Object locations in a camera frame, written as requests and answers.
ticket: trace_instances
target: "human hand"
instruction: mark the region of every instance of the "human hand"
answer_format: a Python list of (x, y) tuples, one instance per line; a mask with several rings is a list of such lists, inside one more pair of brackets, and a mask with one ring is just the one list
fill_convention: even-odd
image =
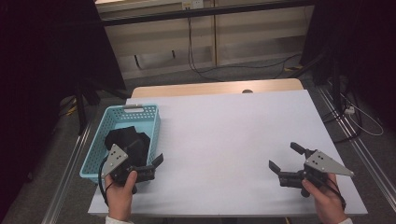
[[(337, 191), (335, 174), (328, 174), (328, 177), (327, 185)], [(307, 179), (303, 180), (303, 186), (306, 191), (314, 196), (317, 214), (323, 223), (340, 223), (347, 219), (347, 215), (344, 213), (343, 206), (341, 205), (341, 200), (336, 194), (324, 186), (318, 189)]]
[(105, 177), (108, 216), (119, 221), (128, 221), (131, 215), (132, 189), (137, 179), (137, 172), (132, 171), (124, 186), (114, 183), (110, 175)]

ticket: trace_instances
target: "basket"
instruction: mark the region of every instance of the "basket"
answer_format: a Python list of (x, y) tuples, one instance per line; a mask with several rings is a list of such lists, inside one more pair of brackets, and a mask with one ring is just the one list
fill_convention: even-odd
[(108, 107), (79, 175), (97, 184), (99, 166), (108, 153), (105, 146), (107, 134), (112, 130), (131, 126), (134, 126), (138, 133), (145, 133), (150, 138), (147, 165), (151, 165), (155, 159), (160, 123), (160, 115), (156, 105), (114, 105)]

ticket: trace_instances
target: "gray floor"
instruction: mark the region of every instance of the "gray floor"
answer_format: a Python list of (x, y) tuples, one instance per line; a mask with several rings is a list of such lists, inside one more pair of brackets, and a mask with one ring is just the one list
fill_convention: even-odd
[[(267, 64), (278, 63), (280, 60), (271, 60), (265, 62), (243, 63), (238, 66), (263, 66)], [(286, 63), (286, 67), (297, 65), (298, 57), (293, 58)], [(269, 79), (277, 76), (282, 70), (282, 64), (269, 68), (222, 68), (208, 73), (202, 73), (203, 76), (216, 78), (223, 81), (236, 80), (254, 80)], [(284, 72), (280, 77), (287, 77), (290, 73)], [(323, 101), (322, 93), (312, 83), (310, 74), (300, 77), (304, 87), (309, 90), (312, 100), (314, 101), (320, 115), (330, 111)], [(211, 82), (213, 80), (200, 77), (192, 71), (181, 71), (160, 76), (138, 77), (126, 80), (128, 92), (139, 86), (152, 85), (169, 85), (182, 83), (201, 83)], [(97, 128), (99, 120), (108, 105), (121, 105), (124, 102), (120, 99), (113, 98), (105, 92), (100, 92), (102, 102), (99, 106), (86, 106), (89, 118), (92, 119), (92, 131)], [(362, 99), (359, 100), (361, 108), (375, 116), (375, 111), (366, 105)], [(364, 128), (377, 133), (379, 132), (376, 125), (367, 117), (363, 117)], [(337, 122), (326, 124), (333, 140), (346, 137)], [(385, 132), (381, 136), (372, 136), (362, 132), (360, 139), (367, 146), (374, 156), (379, 166), (390, 180), (396, 179), (395, 162), (396, 137), (395, 132), (384, 128)], [(34, 181), (25, 184), (21, 189), (18, 198), (12, 204), (3, 223), (41, 223), (49, 209), (52, 197), (63, 178), (64, 169), (67, 167), (69, 158), (73, 153), (78, 139), (78, 117), (77, 114), (71, 116), (62, 116), (55, 128), (52, 140), (47, 148), (45, 156), (34, 170)], [(355, 223), (393, 223), (396, 220), (396, 213), (389, 205), (387, 199), (373, 180), (364, 163), (358, 156), (351, 142), (336, 144), (336, 148), (341, 155), (346, 167), (355, 171), (356, 176), (353, 181), (360, 193), (364, 204), (369, 212), (362, 217), (353, 217)], [(79, 177), (78, 172), (88, 147), (85, 146), (77, 157), (76, 169), (70, 176), (70, 185), (67, 188), (66, 197), (61, 204), (59, 214), (53, 216), (53, 222), (56, 223), (104, 223), (102, 217), (95, 217), (87, 214), (88, 207), (91, 203), (92, 195), (96, 186), (86, 179)], [(239, 218), (238, 223), (277, 223), (283, 219), (269, 218)], [(176, 218), (172, 219), (174, 223), (220, 223), (218, 218)], [(316, 217), (293, 217), (293, 223), (318, 223)], [(134, 217), (136, 224), (142, 223), (162, 223), (161, 218)]]

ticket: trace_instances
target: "table surface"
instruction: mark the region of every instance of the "table surface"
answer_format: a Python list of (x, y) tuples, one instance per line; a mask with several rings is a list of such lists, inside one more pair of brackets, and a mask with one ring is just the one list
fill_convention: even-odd
[[(302, 88), (297, 79), (280, 79), (136, 89), (127, 104), (159, 106), (162, 124), (157, 154), (163, 153), (164, 163), (155, 180), (138, 185), (134, 214), (314, 215), (312, 197), (303, 198), (299, 189), (281, 188), (277, 176), (268, 168), (268, 160), (285, 171), (302, 168), (304, 158), (298, 158), (289, 148), (291, 141), (311, 149), (320, 148), (342, 163), (309, 94)], [(225, 94), (243, 90), (257, 93)], [(162, 94), (175, 97), (153, 97)], [(366, 214), (350, 177), (339, 176), (338, 182), (348, 202), (346, 212)], [(106, 212), (97, 190), (89, 213), (103, 216)]]

